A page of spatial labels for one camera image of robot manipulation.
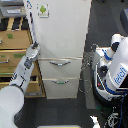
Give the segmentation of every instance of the freezer drawer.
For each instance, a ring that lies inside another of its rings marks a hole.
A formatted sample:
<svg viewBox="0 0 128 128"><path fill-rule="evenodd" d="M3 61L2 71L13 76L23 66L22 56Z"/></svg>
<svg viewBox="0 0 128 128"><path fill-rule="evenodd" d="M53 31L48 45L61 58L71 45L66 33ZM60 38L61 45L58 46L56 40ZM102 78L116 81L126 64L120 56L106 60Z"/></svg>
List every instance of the freezer drawer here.
<svg viewBox="0 0 128 128"><path fill-rule="evenodd" d="M79 77L82 65L82 59L74 60L39 60L39 66L42 70L42 78L72 78Z"/></svg>
<svg viewBox="0 0 128 128"><path fill-rule="evenodd" d="M77 98L79 79L43 80L47 99Z"/></svg>

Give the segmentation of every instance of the white robot body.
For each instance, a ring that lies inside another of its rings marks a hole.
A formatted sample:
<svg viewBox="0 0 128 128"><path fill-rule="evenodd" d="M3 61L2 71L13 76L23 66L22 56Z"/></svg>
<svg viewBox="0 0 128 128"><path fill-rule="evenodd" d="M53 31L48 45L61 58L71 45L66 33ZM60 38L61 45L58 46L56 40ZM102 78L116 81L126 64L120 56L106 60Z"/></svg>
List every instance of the white robot body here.
<svg viewBox="0 0 128 128"><path fill-rule="evenodd" d="M128 89L127 86L122 87L122 83L128 74L128 37L124 38L115 34L112 36L111 44L113 46L107 49L96 49L92 64L93 67L95 66L94 88L98 95L106 101L118 99ZM99 59L97 53L100 53L99 62L95 62L97 58Z"/></svg>

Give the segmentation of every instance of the black floor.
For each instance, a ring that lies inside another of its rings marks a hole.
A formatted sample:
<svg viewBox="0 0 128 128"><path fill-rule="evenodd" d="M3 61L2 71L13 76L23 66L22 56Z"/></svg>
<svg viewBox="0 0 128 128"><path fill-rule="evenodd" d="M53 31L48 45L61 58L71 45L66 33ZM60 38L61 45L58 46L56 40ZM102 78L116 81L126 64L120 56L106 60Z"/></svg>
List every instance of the black floor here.
<svg viewBox="0 0 128 128"><path fill-rule="evenodd" d="M114 33L126 36L119 16L121 10L127 7L128 0L124 3L120 0L105 0L105 3L92 0L85 52L91 51L92 44L110 46L111 36ZM80 81L80 87L83 86L83 81ZM25 99L22 117L16 124L19 128L36 128L40 125L79 125L83 128L93 128L91 115L98 117L103 128L105 119L100 114L100 110L87 109L85 94L79 91L77 99Z"/></svg>

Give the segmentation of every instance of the white cabinet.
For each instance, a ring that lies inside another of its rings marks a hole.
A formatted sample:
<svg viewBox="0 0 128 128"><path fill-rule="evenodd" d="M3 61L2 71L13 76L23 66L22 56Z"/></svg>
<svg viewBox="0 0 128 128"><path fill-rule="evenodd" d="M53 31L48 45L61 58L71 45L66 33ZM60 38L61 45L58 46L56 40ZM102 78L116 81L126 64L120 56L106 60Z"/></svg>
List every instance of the white cabinet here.
<svg viewBox="0 0 128 128"><path fill-rule="evenodd" d="M91 0L30 0L30 3L36 38L41 46L39 66L47 98L76 98L88 32ZM48 4L48 18L38 16L37 4L39 3ZM26 0L24 5L31 28ZM62 89L58 84L54 85L53 82L46 81L46 79L52 81L53 78L59 80L76 78L74 81L77 82L68 82ZM65 92L64 90L74 90L75 95L70 95L71 93L59 95Z"/></svg>

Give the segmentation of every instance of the sticker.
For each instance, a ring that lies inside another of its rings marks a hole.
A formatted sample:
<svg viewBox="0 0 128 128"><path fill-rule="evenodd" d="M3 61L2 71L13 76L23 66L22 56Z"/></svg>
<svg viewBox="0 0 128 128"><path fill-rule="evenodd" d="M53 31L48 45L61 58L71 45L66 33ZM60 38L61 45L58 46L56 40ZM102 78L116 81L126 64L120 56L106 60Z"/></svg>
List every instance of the sticker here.
<svg viewBox="0 0 128 128"><path fill-rule="evenodd" d="M8 68L9 70L12 70L13 68Z"/></svg>
<svg viewBox="0 0 128 128"><path fill-rule="evenodd" d="M11 33L7 34L9 39L13 39L13 35Z"/></svg>
<svg viewBox="0 0 128 128"><path fill-rule="evenodd" d="M37 11L39 17L49 17L49 7L48 4L37 4Z"/></svg>
<svg viewBox="0 0 128 128"><path fill-rule="evenodd" d="M25 53L13 54L14 58L22 58L24 55L25 55Z"/></svg>
<svg viewBox="0 0 128 128"><path fill-rule="evenodd" d="M5 55L1 55L1 58L5 58L6 56Z"/></svg>
<svg viewBox="0 0 128 128"><path fill-rule="evenodd" d="M9 13L9 14L20 14L20 9L7 10L7 13Z"/></svg>

